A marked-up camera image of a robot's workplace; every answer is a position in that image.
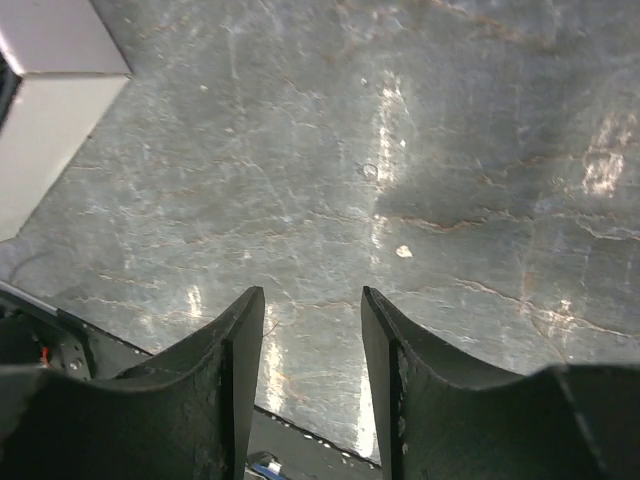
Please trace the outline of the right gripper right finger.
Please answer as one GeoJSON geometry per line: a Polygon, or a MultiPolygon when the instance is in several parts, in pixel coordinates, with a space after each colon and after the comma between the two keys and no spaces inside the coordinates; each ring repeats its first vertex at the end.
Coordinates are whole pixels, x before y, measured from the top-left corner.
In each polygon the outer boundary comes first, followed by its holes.
{"type": "Polygon", "coordinates": [[[639,368],[529,375],[456,348],[363,290],[362,339],[387,479],[635,479],[639,368]]]}

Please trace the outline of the white clipper kit box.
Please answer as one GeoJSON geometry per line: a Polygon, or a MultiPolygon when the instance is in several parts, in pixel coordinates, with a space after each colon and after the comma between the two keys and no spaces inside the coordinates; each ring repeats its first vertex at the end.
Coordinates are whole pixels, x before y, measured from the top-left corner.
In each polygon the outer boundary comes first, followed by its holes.
{"type": "Polygon", "coordinates": [[[2,2],[3,240],[18,234],[130,76],[91,2],[2,2]]]}

